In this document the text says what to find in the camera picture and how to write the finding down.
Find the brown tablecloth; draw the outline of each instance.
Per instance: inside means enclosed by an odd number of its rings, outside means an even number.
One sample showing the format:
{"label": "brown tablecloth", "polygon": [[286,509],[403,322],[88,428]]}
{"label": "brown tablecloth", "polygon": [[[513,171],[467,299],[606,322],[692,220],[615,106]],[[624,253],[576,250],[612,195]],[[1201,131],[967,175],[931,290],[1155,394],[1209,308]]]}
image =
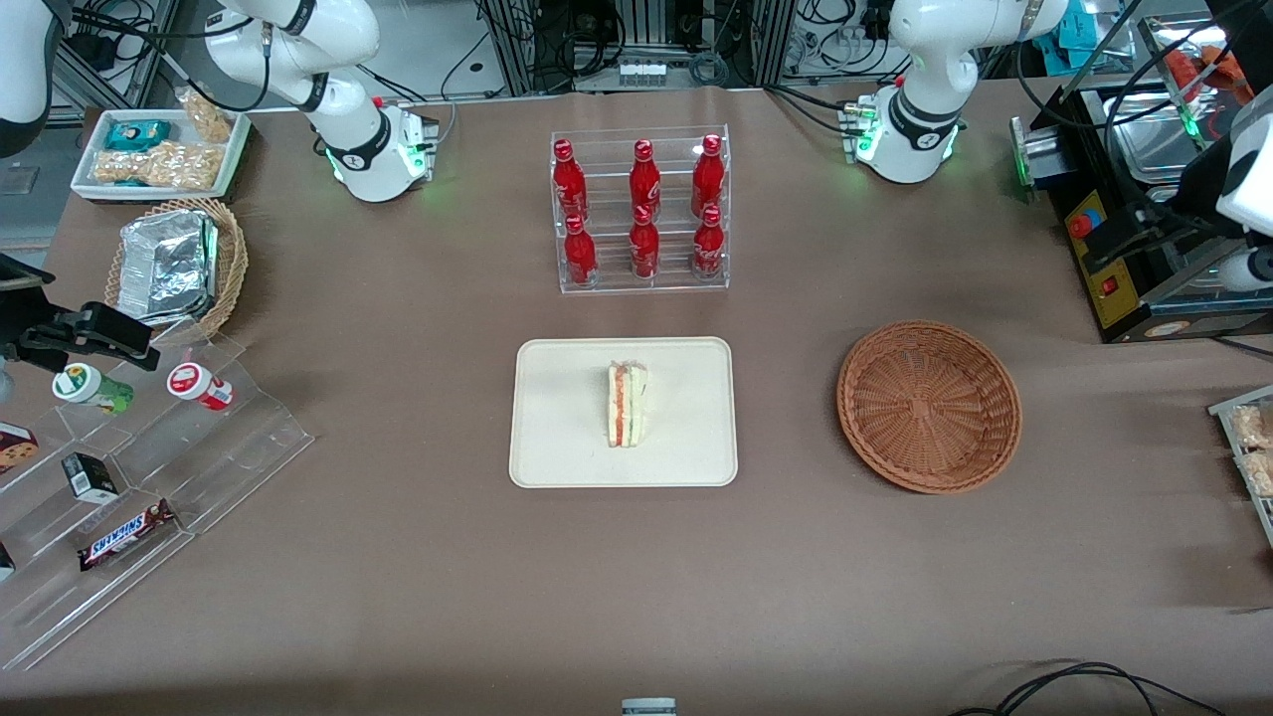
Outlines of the brown tablecloth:
{"label": "brown tablecloth", "polygon": [[[332,181],[304,117],[255,117],[225,330],[318,441],[34,670],[0,674],[24,699],[4,707],[555,716],[666,694],[686,716],[939,715],[1036,660],[1104,659],[1273,712],[1269,545],[1206,413],[1273,369],[1212,341],[1097,343],[1055,219],[1015,197],[1007,121],[1029,108],[983,84],[950,162],[896,186],[760,92],[465,106],[437,181],[384,205]],[[561,297],[549,134],[718,122],[733,287]],[[140,213],[73,199],[50,296],[99,296]],[[970,331],[1020,386],[1021,450],[983,489],[903,492],[840,433],[845,352],[900,319]],[[513,485],[518,347],[616,335],[729,341],[733,484]],[[13,372],[5,415],[31,419],[48,378]],[[1136,703],[1053,689],[1040,701]]]}

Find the wicker basket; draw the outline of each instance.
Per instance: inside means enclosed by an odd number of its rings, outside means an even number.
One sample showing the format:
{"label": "wicker basket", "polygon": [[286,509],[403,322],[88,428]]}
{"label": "wicker basket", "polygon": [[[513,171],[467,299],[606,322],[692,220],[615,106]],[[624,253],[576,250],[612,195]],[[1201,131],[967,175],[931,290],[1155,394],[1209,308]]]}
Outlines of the wicker basket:
{"label": "wicker basket", "polygon": [[871,333],[844,359],[840,427],[862,460],[915,492],[980,487],[1021,442],[1021,399],[990,350],[961,330],[903,321]]}
{"label": "wicker basket", "polygon": [[[234,304],[238,303],[238,294],[243,288],[243,275],[247,274],[247,243],[243,241],[243,231],[234,219],[234,214],[215,199],[176,199],[150,209],[146,215],[177,209],[202,209],[216,222],[216,304],[199,320],[199,327],[205,334],[211,335],[229,320]],[[115,251],[115,262],[111,264],[111,275],[106,280],[106,303],[108,306],[116,306],[120,302],[120,266],[122,264],[123,242],[120,242],[120,247]],[[155,333],[162,330],[163,326],[158,326]]]}

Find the emergency stop button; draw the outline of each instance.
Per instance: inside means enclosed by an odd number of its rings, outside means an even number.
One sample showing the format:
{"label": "emergency stop button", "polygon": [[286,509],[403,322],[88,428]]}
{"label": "emergency stop button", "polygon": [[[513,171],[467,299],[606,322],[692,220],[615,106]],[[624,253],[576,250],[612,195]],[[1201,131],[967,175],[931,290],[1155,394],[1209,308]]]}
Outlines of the emergency stop button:
{"label": "emergency stop button", "polygon": [[1092,229],[1101,224],[1101,215],[1088,209],[1069,222],[1069,236],[1083,238],[1092,233]]}

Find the yellow panel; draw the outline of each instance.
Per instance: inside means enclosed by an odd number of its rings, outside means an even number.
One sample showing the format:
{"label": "yellow panel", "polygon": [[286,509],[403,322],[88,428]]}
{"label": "yellow panel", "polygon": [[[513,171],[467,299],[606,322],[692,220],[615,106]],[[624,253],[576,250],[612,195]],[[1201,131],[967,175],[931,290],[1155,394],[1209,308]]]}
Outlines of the yellow panel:
{"label": "yellow panel", "polygon": [[[1141,304],[1141,297],[1136,293],[1136,285],[1132,284],[1132,274],[1127,270],[1127,262],[1122,259],[1114,261],[1109,266],[1105,266],[1096,275],[1090,275],[1087,273],[1087,266],[1083,265],[1083,256],[1087,254],[1087,245],[1083,240],[1074,237],[1069,231],[1069,224],[1080,214],[1094,210],[1101,220],[1105,220],[1105,206],[1101,205],[1100,196],[1096,192],[1087,195],[1083,203],[1074,208],[1073,211],[1066,217],[1066,233],[1069,234],[1069,242],[1074,247],[1074,255],[1078,256],[1078,270],[1083,274],[1083,283],[1087,284],[1087,293],[1092,297],[1092,306],[1096,307],[1096,316],[1100,317],[1101,327],[1108,329],[1116,324],[1120,319],[1136,311],[1136,307]],[[1113,278],[1118,282],[1118,288],[1109,296],[1104,296],[1101,290],[1101,284],[1108,279]]]}

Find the red bottle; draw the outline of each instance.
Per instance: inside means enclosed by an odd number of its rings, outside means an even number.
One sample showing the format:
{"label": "red bottle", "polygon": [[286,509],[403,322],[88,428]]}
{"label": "red bottle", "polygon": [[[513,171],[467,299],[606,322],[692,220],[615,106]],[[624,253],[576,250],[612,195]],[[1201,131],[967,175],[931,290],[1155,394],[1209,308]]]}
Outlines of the red bottle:
{"label": "red bottle", "polygon": [[652,279],[658,273],[658,228],[649,206],[633,206],[633,229],[628,232],[633,248],[633,273]]}
{"label": "red bottle", "polygon": [[694,275],[707,280],[721,273],[721,252],[724,250],[724,231],[721,228],[721,208],[708,204],[703,208],[703,226],[694,233]]}
{"label": "red bottle", "polygon": [[721,161],[721,135],[709,134],[703,138],[703,154],[694,164],[694,196],[690,199],[690,211],[703,217],[703,208],[721,201],[721,189],[724,186],[724,162]]}
{"label": "red bottle", "polygon": [[648,139],[638,139],[633,149],[636,161],[629,176],[633,191],[633,206],[649,206],[652,215],[658,215],[659,175],[654,166],[654,145]]}
{"label": "red bottle", "polygon": [[566,214],[565,218],[565,261],[570,271],[570,282],[575,285],[597,283],[597,245],[588,232],[583,231],[583,217]]}
{"label": "red bottle", "polygon": [[558,203],[563,214],[579,214],[588,219],[588,187],[583,182],[583,168],[574,161],[574,147],[569,139],[552,143],[552,183],[556,186]]}

